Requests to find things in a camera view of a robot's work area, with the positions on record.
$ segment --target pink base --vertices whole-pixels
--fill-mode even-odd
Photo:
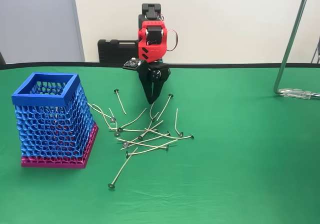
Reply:
[[[89,141],[86,144],[83,157],[21,157],[22,167],[45,167],[45,168],[76,168],[83,169],[86,167],[86,163],[89,159],[91,149],[95,142],[95,137],[97,135],[99,128],[94,123],[92,127]]]

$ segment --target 3d-printed container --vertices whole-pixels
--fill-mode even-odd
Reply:
[[[12,103],[21,166],[85,168],[98,127],[78,74],[32,73]]]

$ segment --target blue mesh basket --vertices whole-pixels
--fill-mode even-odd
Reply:
[[[32,73],[12,103],[21,156],[82,157],[94,121],[78,74]]]

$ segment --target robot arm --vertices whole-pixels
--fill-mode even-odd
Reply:
[[[167,51],[168,31],[163,22],[160,4],[142,4],[142,14],[138,20],[139,59],[132,58],[123,68],[138,72],[145,96],[152,104],[159,97],[170,75],[169,65],[161,60]]]

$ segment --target green backdrop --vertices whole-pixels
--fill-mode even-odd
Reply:
[[[133,156],[113,191],[107,184],[124,163],[125,151],[94,111],[99,132],[85,169],[20,167],[11,94],[34,71],[79,73],[88,101],[107,114],[110,107],[119,125],[145,107],[130,128],[143,129],[150,122],[150,105],[135,72],[89,67],[0,71],[1,224],[320,223],[320,101],[276,96],[277,69],[171,69],[153,115],[174,94],[159,131],[176,136],[178,108],[178,130],[195,139],[178,141],[168,152]],[[320,92],[319,76],[320,69],[290,68],[280,85]],[[121,138],[136,136],[126,132]]]

